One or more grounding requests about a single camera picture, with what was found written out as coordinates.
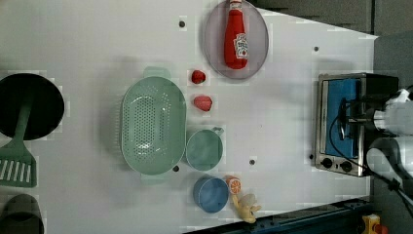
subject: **gray plate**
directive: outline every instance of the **gray plate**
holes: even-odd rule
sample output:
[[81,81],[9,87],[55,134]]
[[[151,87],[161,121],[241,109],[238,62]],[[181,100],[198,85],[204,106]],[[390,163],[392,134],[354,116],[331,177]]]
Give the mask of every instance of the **gray plate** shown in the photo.
[[244,26],[249,58],[245,68],[234,70],[225,64],[224,39],[229,1],[220,3],[209,15],[204,32],[204,49],[211,66],[220,74],[233,79],[253,76],[264,64],[268,53],[268,30],[264,19],[250,3],[243,1]]

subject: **table surface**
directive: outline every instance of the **table surface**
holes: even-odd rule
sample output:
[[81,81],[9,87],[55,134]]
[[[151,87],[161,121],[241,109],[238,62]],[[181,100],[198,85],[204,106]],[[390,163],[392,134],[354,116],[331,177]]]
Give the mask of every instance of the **table surface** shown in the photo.
[[[49,233],[178,233],[241,221],[231,203],[217,214],[194,204],[192,186],[204,173],[184,163],[156,185],[126,164],[121,101],[148,65],[171,72],[186,96],[189,129],[225,129],[223,160],[208,174],[239,176],[243,192],[263,207],[257,216],[369,195],[368,178],[320,171],[309,155],[319,74],[372,71],[376,37],[260,10],[270,35],[266,63],[250,79],[229,80],[200,46],[207,14],[219,2],[0,0],[3,77],[41,71],[66,103],[61,125],[26,143],[38,162],[38,186],[0,187],[0,209],[31,194]],[[202,86],[190,83],[193,69],[206,72]],[[212,96],[209,113],[192,105],[197,94]]]

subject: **ketchup bottle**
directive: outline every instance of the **ketchup bottle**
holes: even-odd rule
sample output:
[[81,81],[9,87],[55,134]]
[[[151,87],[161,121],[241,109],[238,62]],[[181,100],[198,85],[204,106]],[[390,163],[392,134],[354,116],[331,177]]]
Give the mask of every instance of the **ketchup bottle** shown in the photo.
[[230,0],[230,13],[225,31],[224,57],[228,67],[242,69],[248,62],[242,0]]

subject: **spatula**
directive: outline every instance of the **spatula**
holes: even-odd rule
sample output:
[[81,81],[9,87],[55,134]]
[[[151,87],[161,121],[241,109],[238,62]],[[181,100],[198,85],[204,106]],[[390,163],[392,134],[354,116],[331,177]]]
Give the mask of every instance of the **spatula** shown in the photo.
[[37,184],[36,160],[24,146],[23,138],[33,96],[23,99],[13,139],[0,148],[0,185],[34,187]]

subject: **oven knob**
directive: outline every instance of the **oven knob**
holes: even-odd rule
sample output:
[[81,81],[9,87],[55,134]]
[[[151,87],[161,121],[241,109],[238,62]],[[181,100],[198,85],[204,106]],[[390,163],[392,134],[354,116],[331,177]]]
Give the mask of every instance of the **oven knob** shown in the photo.
[[350,162],[344,162],[340,164],[340,167],[346,173],[349,173],[352,170],[352,164]]
[[331,159],[329,159],[329,158],[324,158],[324,159],[322,160],[321,164],[322,164],[325,168],[329,169],[329,168],[331,168],[331,166],[333,166],[333,161],[331,161]]

